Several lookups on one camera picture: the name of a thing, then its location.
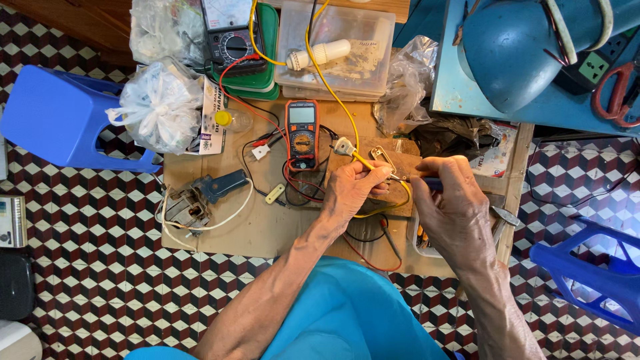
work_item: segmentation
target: red wire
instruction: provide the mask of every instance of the red wire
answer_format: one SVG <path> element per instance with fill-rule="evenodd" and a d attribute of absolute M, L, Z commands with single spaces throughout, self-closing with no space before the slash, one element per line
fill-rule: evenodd
<path fill-rule="evenodd" d="M 239 63 L 240 61 L 245 61 L 247 59 L 254 59 L 254 60 L 258 60 L 260 58 L 260 56 L 258 56 L 257 54 L 252 54 L 252 55 L 247 55 L 244 56 L 236 61 L 234 61 L 233 63 L 231 63 L 231 65 L 229 65 L 223 72 L 222 74 L 220 74 L 220 80 L 218 80 L 218 83 L 220 84 L 220 89 L 222 90 L 222 93 L 225 94 L 228 98 L 233 99 L 239 103 L 241 103 L 242 105 L 244 105 L 244 107 L 246 107 L 247 109 L 251 110 L 252 113 L 258 115 L 259 117 L 263 118 L 264 120 L 267 120 L 268 122 L 272 123 L 276 129 L 278 129 L 278 131 L 280 132 L 280 134 L 282 135 L 283 139 L 286 139 L 287 137 L 284 135 L 284 133 L 282 132 L 282 130 L 280 130 L 280 127 L 278 125 L 276 125 L 275 122 L 269 120 L 269 118 L 262 116 L 261 114 L 258 114 L 257 112 L 255 112 L 255 110 L 253 108 L 251 108 L 251 106 L 248 106 L 247 104 L 243 103 L 242 101 L 236 99 L 235 97 L 229 95 L 226 91 L 225 91 L 225 87 L 222 86 L 222 77 L 224 77 L 224 75 L 227 73 L 227 71 L 229 69 L 231 69 L 233 66 L 235 66 L 237 63 Z M 287 152 L 289 152 L 289 142 L 287 143 Z"/>
<path fill-rule="evenodd" d="M 253 108 L 251 108 L 250 106 L 248 106 L 248 105 L 247 105 L 247 104 L 245 104 L 244 102 L 242 102 L 242 101 L 240 101 L 240 100 L 236 99 L 235 97 L 233 97 L 233 96 L 229 95 L 229 94 L 225 91 L 225 87 L 224 87 L 224 86 L 222 86 L 222 78 L 225 76 L 225 74 L 227 73 L 227 71 L 228 71 L 229 69 L 231 69 L 233 66 L 235 66 L 236 64 L 238 64 L 240 61 L 245 61 L 245 60 L 247 60 L 247 59 L 254 59 L 254 60 L 258 60 L 259 58 L 260 58 L 260 56 L 259 56 L 259 55 L 257 55 L 257 54 L 252 54 L 252 55 L 244 56 L 244 57 L 242 57 L 242 58 L 240 58 L 240 59 L 238 59 L 238 60 L 234 61 L 233 63 L 231 63 L 231 65 L 229 65 L 229 66 L 228 66 L 228 67 L 227 67 L 227 68 L 222 72 L 222 74 L 220 74 L 220 79 L 218 80 L 218 83 L 220 84 L 220 90 L 222 90 L 222 93 L 223 93 L 223 94 L 225 94 L 228 98 L 233 99 L 233 100 L 235 100 L 235 101 L 239 102 L 239 103 L 240 103 L 240 104 L 242 104 L 244 107 L 246 107 L 247 109 L 249 109 L 252 113 L 254 113 L 254 114 L 258 115 L 259 117 L 263 118 L 264 120 L 267 120 L 268 122 L 272 123 L 272 124 L 276 127 L 276 129 L 278 129 L 278 131 L 279 131 L 279 132 L 280 132 L 280 134 L 282 135 L 282 138 L 286 140 L 286 139 L 287 139 L 287 137 L 284 135 L 284 133 L 282 132 L 282 130 L 280 129 L 280 127 L 279 127 L 278 125 L 276 125 L 276 123 L 274 123 L 273 121 L 271 121 L 269 118 L 267 118 L 267 117 L 265 117 L 265 116 L 262 116 L 261 114 L 259 114 L 259 113 L 255 112 L 255 110 L 254 110 Z M 290 145 L 290 144 L 289 144 L 289 142 L 288 142 L 288 141 L 285 141 L 285 143 L 287 144 L 287 154 L 289 154 L 289 153 L 291 153 L 291 149 L 289 148 L 289 145 Z M 293 183 L 291 182 L 291 180 L 289 179 L 289 176 L 288 176 L 288 173 L 289 173 L 289 169 L 288 169 L 288 168 L 289 168 L 289 164 L 291 163 L 291 161 L 292 161 L 292 160 L 289 160 L 289 161 L 287 162 L 287 166 L 286 166 L 286 167 L 287 167 L 287 169 L 285 170 L 285 177 L 284 177 L 284 178 L 285 178 L 285 180 L 286 180 L 286 181 L 287 181 L 291 186 L 293 186 L 295 189 L 297 189 L 297 190 L 300 192 L 300 190 L 299 190 L 295 185 L 293 185 Z M 323 190 L 322 188 L 320 188 L 320 187 L 319 187 L 318 185 L 316 185 L 316 184 L 313 184 L 313 183 L 310 183 L 310 182 L 308 182 L 308 181 L 304 181 L 304 180 L 297 180 L 297 179 L 296 179 L 296 181 L 300 181 L 301 183 L 305 183 L 305 184 L 309 184 L 309 185 L 315 186 L 316 188 L 320 189 L 320 190 L 324 193 L 324 190 Z M 322 200 L 313 199 L 313 198 L 311 198 L 311 197 L 308 197 L 308 196 L 306 196 L 306 195 L 302 194 L 302 192 L 300 192 L 300 195 L 301 195 L 302 197 L 306 198 L 307 200 L 311 200 L 311 201 L 314 201 L 314 202 L 322 202 Z"/>
<path fill-rule="evenodd" d="M 398 270 L 400 268 L 400 266 L 402 266 L 402 260 L 400 260 L 400 264 L 398 264 L 398 266 L 396 266 L 393 269 L 382 269 L 382 268 L 379 268 L 376 265 L 373 265 L 372 263 L 370 263 L 369 260 L 365 259 L 364 256 L 359 251 L 357 251 L 356 248 L 353 247 L 353 245 L 349 242 L 349 240 L 347 240 L 347 237 L 344 236 L 344 234 L 342 234 L 342 237 L 344 238 L 344 241 L 346 241 L 347 244 L 349 244 L 351 249 L 353 249 L 353 251 L 355 251 L 356 254 L 358 254 L 364 260 L 365 263 L 369 264 L 369 266 L 371 266 L 372 268 L 374 268 L 376 270 L 380 270 L 380 271 L 396 271 L 396 270 Z"/>

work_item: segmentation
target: white wire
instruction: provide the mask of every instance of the white wire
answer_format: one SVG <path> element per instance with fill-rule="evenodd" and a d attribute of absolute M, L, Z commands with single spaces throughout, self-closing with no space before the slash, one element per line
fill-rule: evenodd
<path fill-rule="evenodd" d="M 169 235 L 169 237 L 173 240 L 175 240 L 177 243 L 179 243 L 182 246 L 185 247 L 189 247 L 191 249 L 193 249 L 193 251 L 198 251 L 198 249 L 194 248 L 191 245 L 187 245 L 185 243 L 183 243 L 182 241 L 178 240 L 172 233 L 169 232 L 168 228 L 167 228 L 167 224 L 168 225 L 173 225 L 173 226 L 177 226 L 180 227 L 182 229 L 187 229 L 187 230 L 213 230 L 219 226 L 222 226 L 224 224 L 226 224 L 229 220 L 233 219 L 234 217 L 236 217 L 236 215 L 238 215 L 238 213 L 240 211 L 242 211 L 242 209 L 244 209 L 244 206 L 246 205 L 247 202 L 249 202 L 249 199 L 251 199 L 251 194 L 253 193 L 253 181 L 249 178 L 246 178 L 247 181 L 249 181 L 249 183 L 251 184 L 251 188 L 249 189 L 249 195 L 246 197 L 246 199 L 244 200 L 244 203 L 242 204 L 242 206 L 233 214 L 231 214 L 231 216 L 229 216 L 228 218 L 224 219 L 224 221 L 220 222 L 219 224 L 213 225 L 213 226 L 207 226 L 207 227 L 191 227 L 191 226 L 185 226 L 182 224 L 178 224 L 176 222 L 171 222 L 171 221 L 166 221 L 164 219 L 164 214 L 166 213 L 166 201 L 169 195 L 169 189 L 171 188 L 171 186 L 168 186 L 165 194 L 164 194 L 164 199 L 163 199 L 163 204 L 162 204 L 162 228 L 164 229 L 164 231 L 167 233 L 167 235 Z"/>
<path fill-rule="evenodd" d="M 602 47 L 613 31 L 613 9 L 611 8 L 611 2 L 609 0 L 598 0 L 600 4 L 600 11 L 602 12 L 602 32 L 598 42 L 586 48 L 586 51 L 594 51 Z"/>
<path fill-rule="evenodd" d="M 567 60 L 569 60 L 569 64 L 577 63 L 578 56 L 575 54 L 575 48 L 573 46 L 573 41 L 571 40 L 571 35 L 569 34 L 569 29 L 564 23 L 564 18 L 556 4 L 556 0 L 545 0 L 545 2 L 551 12 L 551 17 L 554 18 L 554 22 L 556 23 L 556 28 L 560 35 L 560 41 L 562 41 L 562 45 L 564 46 L 564 52 L 566 53 Z"/>

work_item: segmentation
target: forearm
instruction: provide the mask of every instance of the forearm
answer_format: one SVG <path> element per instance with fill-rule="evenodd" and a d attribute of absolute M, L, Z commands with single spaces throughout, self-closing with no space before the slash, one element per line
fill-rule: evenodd
<path fill-rule="evenodd" d="M 478 331 L 481 359 L 544 359 L 509 287 L 509 271 L 493 258 L 484 269 L 460 274 Z"/>
<path fill-rule="evenodd" d="M 278 332 L 307 276 L 338 229 L 318 218 L 290 251 L 260 274 L 216 317 L 198 344 L 199 359 L 257 359 Z"/>

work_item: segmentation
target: checkered floor tile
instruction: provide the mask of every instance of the checkered floor tile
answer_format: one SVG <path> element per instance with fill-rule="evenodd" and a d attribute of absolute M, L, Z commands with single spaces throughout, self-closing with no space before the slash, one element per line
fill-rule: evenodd
<path fill-rule="evenodd" d="M 134 69 L 100 62 L 97 51 L 9 8 L 0 8 L 0 104 L 22 66 L 41 65 L 125 82 Z M 100 135 L 110 156 L 137 158 L 140 148 L 120 128 Z M 629 139 L 547 144 L 532 155 L 538 199 L 571 202 L 599 193 L 635 167 Z M 19 146 L 8 149 L 3 193 L 27 200 L 29 246 L 36 273 L 36 308 L 25 319 L 40 336 L 45 359 L 121 359 L 135 348 L 188 350 L 207 326 L 272 259 L 190 254 L 162 248 L 153 219 L 160 189 L 148 174 L 60 168 Z M 533 243 L 555 244 L 578 230 L 581 213 L 605 225 L 640 233 L 640 179 L 632 174 L 609 195 L 577 209 L 543 204 L 523 190 L 511 257 L 511 287 L 543 351 L 553 358 L 640 356 L 640 339 L 553 296 L 555 284 L 529 261 Z M 606 241 L 577 249 L 603 262 L 620 250 Z M 389 274 L 426 333 L 447 351 L 478 357 L 474 315 L 455 297 L 451 278 Z M 574 284 L 576 292 L 589 296 Z"/>

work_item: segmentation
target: red scissors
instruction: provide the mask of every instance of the red scissors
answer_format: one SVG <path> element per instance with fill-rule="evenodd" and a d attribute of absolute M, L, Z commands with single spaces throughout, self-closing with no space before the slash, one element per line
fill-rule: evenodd
<path fill-rule="evenodd" d="M 634 62 L 629 62 L 624 65 L 620 65 L 615 69 L 608 72 L 601 80 L 600 84 L 596 88 L 595 92 L 591 96 L 591 107 L 598 116 L 605 119 L 613 120 L 616 125 L 620 127 L 634 127 L 640 125 L 640 117 L 636 118 L 634 122 L 625 121 L 625 116 L 629 112 L 629 109 L 634 105 L 638 94 L 640 94 L 640 76 L 636 77 L 634 84 L 627 95 L 627 86 L 629 79 L 631 78 L 631 72 L 636 69 Z M 600 104 L 600 94 L 602 93 L 602 87 L 607 80 L 617 74 L 616 84 L 613 86 L 611 92 L 611 98 L 609 99 L 609 106 L 607 111 L 602 108 Z"/>

